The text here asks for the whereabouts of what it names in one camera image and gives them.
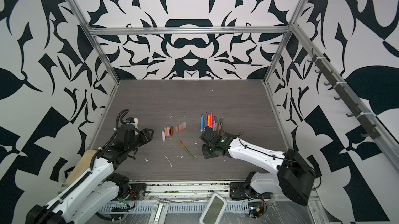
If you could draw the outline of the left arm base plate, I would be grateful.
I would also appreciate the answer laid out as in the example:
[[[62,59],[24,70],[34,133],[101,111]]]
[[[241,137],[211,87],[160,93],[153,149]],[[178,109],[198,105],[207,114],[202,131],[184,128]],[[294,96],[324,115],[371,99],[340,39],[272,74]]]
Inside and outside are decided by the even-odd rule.
[[[146,196],[147,184],[146,183],[130,183],[127,192],[127,201],[141,200]]]

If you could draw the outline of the orange marker pen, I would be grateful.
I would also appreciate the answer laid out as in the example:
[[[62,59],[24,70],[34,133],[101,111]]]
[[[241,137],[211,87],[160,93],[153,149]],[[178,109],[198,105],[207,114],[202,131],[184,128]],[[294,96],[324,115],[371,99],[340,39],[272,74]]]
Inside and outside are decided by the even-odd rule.
[[[211,126],[211,114],[208,113],[207,120],[206,120],[206,127],[210,127],[210,126]]]

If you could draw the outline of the blue marker pen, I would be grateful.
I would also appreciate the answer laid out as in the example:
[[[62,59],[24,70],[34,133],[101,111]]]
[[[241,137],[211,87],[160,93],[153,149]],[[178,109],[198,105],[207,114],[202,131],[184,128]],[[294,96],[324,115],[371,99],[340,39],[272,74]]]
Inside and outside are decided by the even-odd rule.
[[[204,131],[204,115],[201,114],[201,126],[200,126],[200,131],[203,132]]]

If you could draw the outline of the purple marker pen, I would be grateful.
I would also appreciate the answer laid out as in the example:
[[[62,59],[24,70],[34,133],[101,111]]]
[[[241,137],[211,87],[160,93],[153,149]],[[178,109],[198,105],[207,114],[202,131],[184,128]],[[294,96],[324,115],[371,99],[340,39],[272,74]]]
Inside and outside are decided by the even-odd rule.
[[[208,126],[208,112],[204,114],[204,130]]]

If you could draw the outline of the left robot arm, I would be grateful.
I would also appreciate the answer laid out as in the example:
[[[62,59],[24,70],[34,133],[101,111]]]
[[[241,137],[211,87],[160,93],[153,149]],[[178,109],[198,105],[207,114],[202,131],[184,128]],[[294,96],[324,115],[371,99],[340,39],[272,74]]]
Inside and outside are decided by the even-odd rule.
[[[129,197],[129,179],[115,170],[138,148],[151,142],[154,130],[139,130],[135,123],[115,128],[99,148],[88,168],[45,206],[35,205],[26,216],[27,224],[84,224],[108,202]]]

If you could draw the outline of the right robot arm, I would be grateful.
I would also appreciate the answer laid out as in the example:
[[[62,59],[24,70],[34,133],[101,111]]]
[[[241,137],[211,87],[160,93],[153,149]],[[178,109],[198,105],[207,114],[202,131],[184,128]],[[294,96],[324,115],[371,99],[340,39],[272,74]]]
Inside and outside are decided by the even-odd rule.
[[[202,131],[200,139],[204,142],[202,150],[205,159],[224,156],[262,168],[274,175],[276,185],[288,199],[301,206],[308,204],[314,181],[320,173],[308,165],[297,151],[265,149],[244,141],[240,134],[220,135],[210,127]]]

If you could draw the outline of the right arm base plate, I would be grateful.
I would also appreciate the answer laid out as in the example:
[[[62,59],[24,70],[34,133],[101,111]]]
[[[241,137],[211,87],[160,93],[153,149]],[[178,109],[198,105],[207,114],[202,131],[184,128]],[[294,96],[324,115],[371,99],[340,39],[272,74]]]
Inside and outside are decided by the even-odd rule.
[[[230,198],[234,201],[242,201],[250,199],[250,195],[246,191],[246,184],[244,182],[229,183]]]

